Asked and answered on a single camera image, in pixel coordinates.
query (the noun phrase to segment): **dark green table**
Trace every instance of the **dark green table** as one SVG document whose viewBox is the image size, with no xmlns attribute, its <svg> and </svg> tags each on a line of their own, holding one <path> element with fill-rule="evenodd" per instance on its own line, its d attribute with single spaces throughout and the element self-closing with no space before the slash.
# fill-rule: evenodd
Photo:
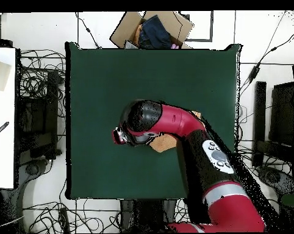
<svg viewBox="0 0 294 234">
<path fill-rule="evenodd" d="M 201 112 L 233 151 L 239 48 L 144 51 L 66 45 L 71 102 L 67 196 L 186 197 L 175 149 L 159 154 L 149 146 L 117 146 L 112 130 L 130 101 L 161 100 Z"/>
</svg>

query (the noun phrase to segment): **red robot arm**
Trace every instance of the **red robot arm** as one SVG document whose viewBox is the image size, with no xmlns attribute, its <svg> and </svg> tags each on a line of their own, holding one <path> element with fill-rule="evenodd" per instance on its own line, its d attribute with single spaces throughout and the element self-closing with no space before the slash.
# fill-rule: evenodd
<svg viewBox="0 0 294 234">
<path fill-rule="evenodd" d="M 188 110 L 153 101 L 136 100 L 123 111 L 116 143 L 148 144 L 160 133 L 177 139 L 181 171 L 188 190 L 202 189 L 211 224 L 174 223 L 177 232 L 264 232 L 265 224 L 235 176 L 227 156 L 210 139 L 203 123 Z"/>
</svg>

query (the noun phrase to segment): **cardboard box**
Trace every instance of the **cardboard box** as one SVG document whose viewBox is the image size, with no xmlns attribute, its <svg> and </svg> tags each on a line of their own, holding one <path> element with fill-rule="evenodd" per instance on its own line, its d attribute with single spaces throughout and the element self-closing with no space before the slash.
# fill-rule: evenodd
<svg viewBox="0 0 294 234">
<path fill-rule="evenodd" d="M 119 48 L 124 48 L 126 40 L 134 41 L 137 27 L 146 20 L 158 15 L 166 31 L 171 35 L 171 42 L 182 49 L 190 48 L 184 41 L 193 28 L 192 22 L 174 11 L 146 11 L 143 17 L 137 12 L 126 12 L 119 25 L 110 37 L 113 44 Z"/>
</svg>

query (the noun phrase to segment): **black border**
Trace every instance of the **black border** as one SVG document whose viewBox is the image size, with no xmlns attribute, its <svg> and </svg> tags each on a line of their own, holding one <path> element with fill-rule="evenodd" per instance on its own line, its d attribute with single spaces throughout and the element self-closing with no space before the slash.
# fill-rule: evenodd
<svg viewBox="0 0 294 234">
<path fill-rule="evenodd" d="M 71 195 L 71 102 L 70 102 L 70 79 L 71 79 L 71 51 L 70 43 L 65 42 L 66 51 L 66 73 L 65 73 L 65 112 L 66 112 L 66 191 L 65 197 L 68 200 L 72 200 Z"/>
<path fill-rule="evenodd" d="M 10 40 L 0 39 L 0 48 L 13 48 L 13 43 Z M 20 79 L 21 79 L 21 51 L 15 49 L 15 122 L 14 122 L 14 144 L 13 144 L 13 189 L 17 189 L 19 181 L 19 167 L 20 167 L 20 133 L 19 133 L 19 95 L 20 95 Z"/>
</svg>

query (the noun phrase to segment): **dark cloth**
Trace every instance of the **dark cloth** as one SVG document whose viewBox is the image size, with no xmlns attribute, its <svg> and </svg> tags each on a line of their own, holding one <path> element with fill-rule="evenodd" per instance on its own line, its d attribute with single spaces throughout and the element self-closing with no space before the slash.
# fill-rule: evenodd
<svg viewBox="0 0 294 234">
<path fill-rule="evenodd" d="M 145 49 L 171 49 L 172 43 L 169 33 L 165 30 L 158 15 L 142 24 L 142 31 L 138 43 Z"/>
</svg>

